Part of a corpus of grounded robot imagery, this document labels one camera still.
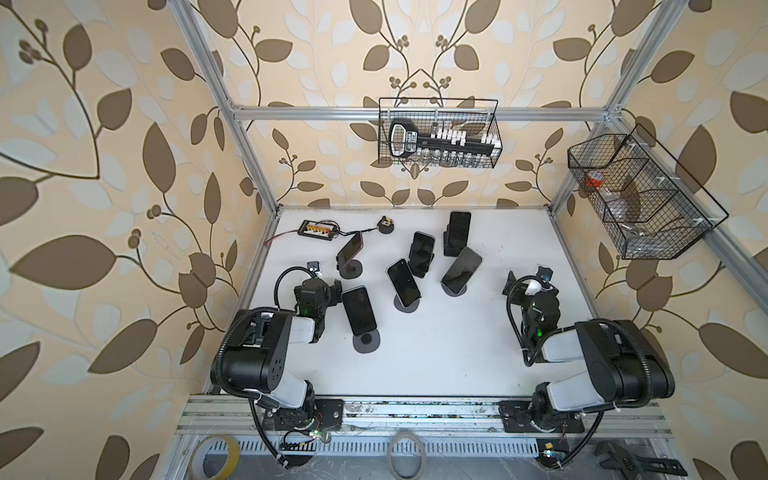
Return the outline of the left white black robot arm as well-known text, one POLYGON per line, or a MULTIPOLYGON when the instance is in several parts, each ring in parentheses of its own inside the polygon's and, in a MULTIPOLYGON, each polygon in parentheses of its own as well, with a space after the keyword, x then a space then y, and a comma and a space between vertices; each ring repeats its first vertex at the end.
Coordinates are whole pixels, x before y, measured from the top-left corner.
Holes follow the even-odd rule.
POLYGON ((308 267, 278 276, 272 306, 240 310, 225 332, 210 370, 222 392, 295 421, 315 416, 311 382, 287 366, 289 346, 319 342, 329 308, 341 303, 342 284, 308 267))

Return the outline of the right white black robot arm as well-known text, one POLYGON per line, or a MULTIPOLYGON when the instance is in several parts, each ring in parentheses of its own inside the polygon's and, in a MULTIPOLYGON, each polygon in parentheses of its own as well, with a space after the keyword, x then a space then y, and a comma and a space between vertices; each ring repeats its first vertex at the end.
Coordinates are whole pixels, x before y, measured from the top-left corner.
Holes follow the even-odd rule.
POLYGON ((673 395, 667 362, 633 322, 593 318, 561 327, 551 279, 545 267, 519 278, 509 273, 502 290, 525 366, 585 364, 581 373, 536 386, 525 410, 532 425, 549 430, 573 414, 642 408, 673 395))

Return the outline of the dark round stand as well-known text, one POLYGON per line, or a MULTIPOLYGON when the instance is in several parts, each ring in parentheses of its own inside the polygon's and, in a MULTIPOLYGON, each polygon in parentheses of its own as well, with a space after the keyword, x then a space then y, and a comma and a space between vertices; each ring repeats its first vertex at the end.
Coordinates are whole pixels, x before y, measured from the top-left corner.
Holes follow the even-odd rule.
POLYGON ((380 347, 380 344, 381 337, 377 329, 353 336, 353 348, 356 352, 361 354, 368 354, 376 351, 380 347))

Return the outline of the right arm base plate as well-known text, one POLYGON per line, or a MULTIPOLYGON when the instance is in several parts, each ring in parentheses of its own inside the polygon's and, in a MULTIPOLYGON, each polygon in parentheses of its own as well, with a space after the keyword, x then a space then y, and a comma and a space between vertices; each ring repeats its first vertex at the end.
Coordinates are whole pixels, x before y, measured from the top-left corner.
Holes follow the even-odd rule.
POLYGON ((498 404, 506 433, 584 433, 585 427, 574 412, 560 412, 551 407, 534 406, 531 400, 505 400, 498 404))

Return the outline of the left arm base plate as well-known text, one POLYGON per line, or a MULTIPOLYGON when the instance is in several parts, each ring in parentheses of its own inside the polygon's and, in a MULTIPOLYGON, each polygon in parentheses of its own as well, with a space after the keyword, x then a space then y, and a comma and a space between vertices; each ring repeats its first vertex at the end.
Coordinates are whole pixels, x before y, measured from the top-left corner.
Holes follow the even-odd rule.
POLYGON ((340 398, 310 399, 299 409, 268 410, 263 423, 275 431, 338 431, 343 423, 345 402, 340 398))

